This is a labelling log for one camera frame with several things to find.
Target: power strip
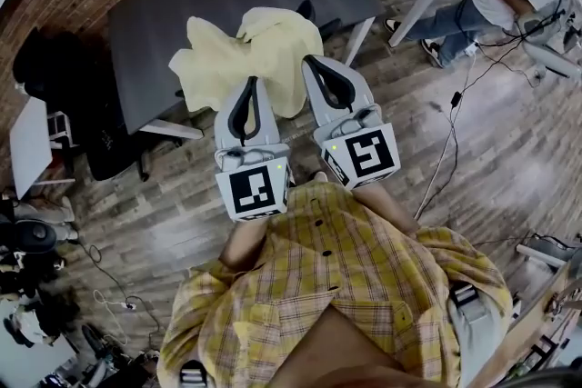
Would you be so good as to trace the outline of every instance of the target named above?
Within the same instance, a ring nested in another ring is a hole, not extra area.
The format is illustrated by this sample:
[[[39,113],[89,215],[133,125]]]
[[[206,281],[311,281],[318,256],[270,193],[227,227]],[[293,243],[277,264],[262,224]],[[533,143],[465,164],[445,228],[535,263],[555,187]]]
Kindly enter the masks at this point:
[[[468,57],[475,56],[476,53],[477,53],[477,45],[475,43],[473,43],[467,49],[465,49],[465,55]]]

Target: blue cloth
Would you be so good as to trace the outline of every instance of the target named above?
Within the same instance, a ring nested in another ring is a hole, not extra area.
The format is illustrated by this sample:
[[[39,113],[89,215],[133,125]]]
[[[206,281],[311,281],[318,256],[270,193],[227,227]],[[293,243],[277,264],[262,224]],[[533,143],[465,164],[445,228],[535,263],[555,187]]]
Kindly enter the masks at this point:
[[[418,20],[406,34],[406,39],[418,41],[446,36],[445,42],[440,46],[438,58],[443,66],[449,66],[475,41],[477,33],[491,26],[491,23],[477,10],[473,0],[467,0],[459,21],[465,31],[463,34],[455,22],[457,9],[458,5],[446,6],[437,10],[432,18]]]

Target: yellow plaid shirt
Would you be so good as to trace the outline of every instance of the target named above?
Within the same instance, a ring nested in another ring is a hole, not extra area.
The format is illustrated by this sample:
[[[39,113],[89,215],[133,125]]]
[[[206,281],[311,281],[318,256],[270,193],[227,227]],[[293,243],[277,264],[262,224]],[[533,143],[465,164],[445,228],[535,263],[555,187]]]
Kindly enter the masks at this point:
[[[233,274],[219,262],[191,270],[174,302],[160,383],[179,386],[180,368],[198,354],[217,386],[265,386],[333,305],[408,373],[457,386],[452,281],[491,296],[508,324],[501,273],[460,234],[406,236],[338,184],[300,186],[287,214],[271,220],[252,271]]]

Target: dark gray table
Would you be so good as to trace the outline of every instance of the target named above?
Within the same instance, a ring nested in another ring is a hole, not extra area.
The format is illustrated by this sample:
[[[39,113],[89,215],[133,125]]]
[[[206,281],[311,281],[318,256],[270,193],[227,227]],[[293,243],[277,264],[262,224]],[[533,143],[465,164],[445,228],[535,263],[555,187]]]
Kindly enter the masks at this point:
[[[134,133],[184,102],[180,81],[168,63],[188,48],[186,22],[199,16],[235,35],[243,14],[255,6],[295,10],[304,0],[122,0],[109,12],[117,90],[129,133]],[[311,0],[316,23],[340,18],[344,26],[380,15],[377,0]]]

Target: yellow cloth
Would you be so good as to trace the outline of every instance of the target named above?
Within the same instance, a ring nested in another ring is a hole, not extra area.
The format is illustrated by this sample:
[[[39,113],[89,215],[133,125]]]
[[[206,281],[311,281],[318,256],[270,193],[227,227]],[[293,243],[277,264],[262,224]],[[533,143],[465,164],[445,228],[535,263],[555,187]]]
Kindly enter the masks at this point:
[[[503,277],[460,234],[423,228],[406,236],[338,184],[300,186],[288,212],[271,220],[252,271],[234,275],[219,262],[191,270],[164,339],[160,383],[177,388],[197,344],[217,386],[266,386],[333,305],[408,373],[457,386],[449,280],[489,295],[507,330]]]
[[[235,85],[258,76],[266,80],[275,114],[299,113],[306,100],[301,61],[324,53],[313,23],[290,10],[258,7],[245,13],[236,39],[194,16],[186,29],[192,49],[176,52],[169,66],[180,78],[190,112],[220,110]]]

